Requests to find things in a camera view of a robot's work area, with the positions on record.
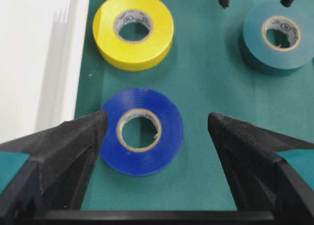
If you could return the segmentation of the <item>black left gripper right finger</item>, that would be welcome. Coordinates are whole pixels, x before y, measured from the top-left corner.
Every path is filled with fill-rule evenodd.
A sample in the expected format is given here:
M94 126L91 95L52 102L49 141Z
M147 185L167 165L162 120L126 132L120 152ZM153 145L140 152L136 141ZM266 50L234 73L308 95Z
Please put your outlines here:
M313 143L215 112L208 131L238 210L271 212L278 224L313 224L314 190L283 157L309 153Z

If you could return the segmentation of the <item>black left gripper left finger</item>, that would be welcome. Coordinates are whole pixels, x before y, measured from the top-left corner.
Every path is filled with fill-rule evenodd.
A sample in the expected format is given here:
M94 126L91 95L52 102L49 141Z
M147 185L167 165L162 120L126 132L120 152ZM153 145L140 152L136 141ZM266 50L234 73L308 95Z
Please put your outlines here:
M104 110L0 146L0 222L81 208L108 128Z

